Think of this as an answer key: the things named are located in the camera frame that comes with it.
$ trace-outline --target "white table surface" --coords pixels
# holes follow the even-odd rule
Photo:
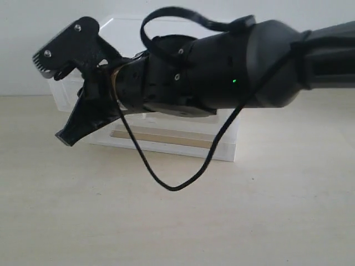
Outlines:
[[[0,98],[0,265],[354,265],[355,90],[245,110],[237,161],[181,192],[135,150],[62,145],[67,116]],[[202,164],[147,157],[172,185]]]

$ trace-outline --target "transparent plastic box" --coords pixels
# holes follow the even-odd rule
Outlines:
[[[101,22],[100,36],[123,56],[133,57],[145,50],[139,29],[142,18],[111,16]],[[156,19],[146,25],[150,38],[156,35],[183,34],[197,38],[211,32],[193,22],[181,19]],[[80,72],[73,71],[61,81],[48,80],[59,111],[71,112],[78,100],[77,92],[83,85]],[[217,115],[203,118],[184,118],[161,113],[128,115],[130,124],[143,150],[193,157],[206,157],[213,138],[232,110],[219,110]],[[221,139],[213,159],[234,161],[236,155],[238,120]],[[83,139],[91,144],[135,149],[123,123],[118,120]]]

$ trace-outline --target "white wall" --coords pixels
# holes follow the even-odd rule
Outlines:
[[[299,30],[355,19],[353,0],[0,0],[0,95],[50,93],[31,56],[75,19],[100,20],[113,13],[143,17],[170,5],[195,9],[211,19],[255,14],[258,21],[279,19]]]

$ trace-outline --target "screw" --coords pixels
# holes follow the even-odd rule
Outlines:
[[[74,29],[77,31],[77,32],[81,32],[82,31],[82,26],[80,26],[79,24],[76,24],[74,26]]]
[[[45,57],[51,57],[51,56],[52,56],[52,53],[50,52],[50,50],[45,50],[44,53],[43,53],[43,55],[44,55]]]

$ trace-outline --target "robotic arm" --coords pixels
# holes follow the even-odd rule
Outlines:
[[[218,33],[202,39],[184,35],[149,39],[144,26],[166,16],[189,19]],[[254,16],[219,23],[188,9],[166,7],[143,20],[140,36],[146,50],[125,58],[99,36],[97,21],[83,17],[41,48],[33,62],[47,79],[61,80],[75,68],[84,78],[76,106],[57,138],[73,146],[122,119],[149,172],[172,191],[205,171],[241,109],[281,108],[301,90],[355,88],[355,22],[300,33],[279,21],[256,23]],[[124,118],[147,112],[203,117],[216,115],[218,109],[235,111],[200,171],[175,188],[157,179]]]

